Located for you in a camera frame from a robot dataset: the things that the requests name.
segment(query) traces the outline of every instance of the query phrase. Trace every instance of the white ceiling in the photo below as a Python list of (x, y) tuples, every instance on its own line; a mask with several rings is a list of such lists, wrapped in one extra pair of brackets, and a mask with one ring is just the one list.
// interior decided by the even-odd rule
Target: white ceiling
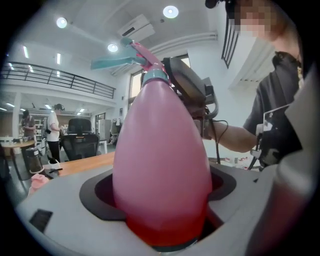
[[(10, 111), (12, 107), (6, 105), (6, 103), (11, 103), (14, 105), (16, 94), (14, 92), (2, 91), (0, 95), (0, 108), (7, 109)], [(84, 114), (89, 114), (98, 111), (101, 108), (106, 109), (106, 106), (99, 104), (92, 104), (87, 102), (82, 102), (79, 100), (53, 97), (53, 96), (41, 96), (23, 93), (21, 95), (21, 105), (20, 108), (28, 110), (46, 110), (45, 104), (50, 105), (52, 108), (55, 104), (62, 104), (66, 112), (78, 113), (80, 109), (85, 109)]]
[[(195, 0), (56, 0), (36, 14), (18, 35), (17, 55), (23, 56), (21, 45), (26, 45), (29, 59), (38, 64), (47, 59), (55, 62), (56, 53), (62, 53), (64, 63), (79, 59), (88, 63), (108, 54), (107, 45), (116, 43), (117, 31), (140, 14), (153, 25), (155, 34), (140, 43), (147, 48), (183, 36), (209, 32), (208, 14), (204, 1)], [(164, 17), (165, 6), (179, 9), (174, 19)], [(67, 19), (68, 26), (58, 28), (58, 17)]]

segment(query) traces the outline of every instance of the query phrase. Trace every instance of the red liquid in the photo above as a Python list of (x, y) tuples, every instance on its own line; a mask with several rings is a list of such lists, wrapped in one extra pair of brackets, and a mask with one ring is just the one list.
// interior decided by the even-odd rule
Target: red liquid
[(145, 243), (150, 246), (177, 246), (184, 244), (198, 237), (203, 229), (206, 217), (205, 207), (201, 216), (197, 219), (179, 218), (163, 223), (157, 229), (145, 226), (143, 223), (135, 221), (128, 216), (126, 224), (139, 236)]

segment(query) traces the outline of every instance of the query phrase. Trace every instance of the air conditioner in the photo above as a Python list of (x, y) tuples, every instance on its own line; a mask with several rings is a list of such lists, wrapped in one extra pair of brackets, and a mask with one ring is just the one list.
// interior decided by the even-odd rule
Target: air conditioner
[(154, 33), (154, 27), (143, 14), (131, 20), (118, 31), (120, 36), (129, 37), (135, 42), (140, 42)]

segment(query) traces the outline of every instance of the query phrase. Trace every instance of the wooden table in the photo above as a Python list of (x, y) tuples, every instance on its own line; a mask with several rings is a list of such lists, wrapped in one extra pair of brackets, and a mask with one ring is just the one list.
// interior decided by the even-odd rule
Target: wooden table
[[(29, 180), (32, 176), (32, 174), (29, 172), (29, 161), (28, 161), (26, 149), (32, 148), (35, 145), (35, 143), (36, 142), (34, 140), (25, 141), (22, 143), (20, 143), (20, 142), (17, 142), (17, 143), (2, 142), (1, 143), (1, 146), (4, 149), (10, 149), (10, 155), (12, 158), (12, 162), (13, 162), (16, 174), (17, 174), (20, 181)], [(14, 151), (14, 149), (16, 149), (16, 148), (21, 149), (21, 153), (22, 153), (25, 168), (26, 168), (26, 171), (24, 171), (22, 173), (19, 172), (17, 162), (16, 162), (16, 156), (15, 156), (15, 151)]]
[[(60, 166), (59, 176), (66, 176), (88, 171), (101, 166), (110, 166), (114, 164), (115, 152), (101, 154), (84, 159), (62, 162)], [(44, 165), (44, 168), (49, 169), (49, 165)]]

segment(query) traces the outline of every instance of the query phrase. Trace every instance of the white shirt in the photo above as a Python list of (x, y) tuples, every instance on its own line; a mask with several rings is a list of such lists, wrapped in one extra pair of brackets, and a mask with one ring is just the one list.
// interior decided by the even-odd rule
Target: white shirt
[(51, 125), (55, 124), (56, 127), (59, 127), (59, 121), (57, 118), (56, 112), (51, 112), (47, 119), (48, 129), (51, 131), (50, 134), (46, 136), (48, 142), (58, 142), (59, 141), (59, 132), (51, 129)]

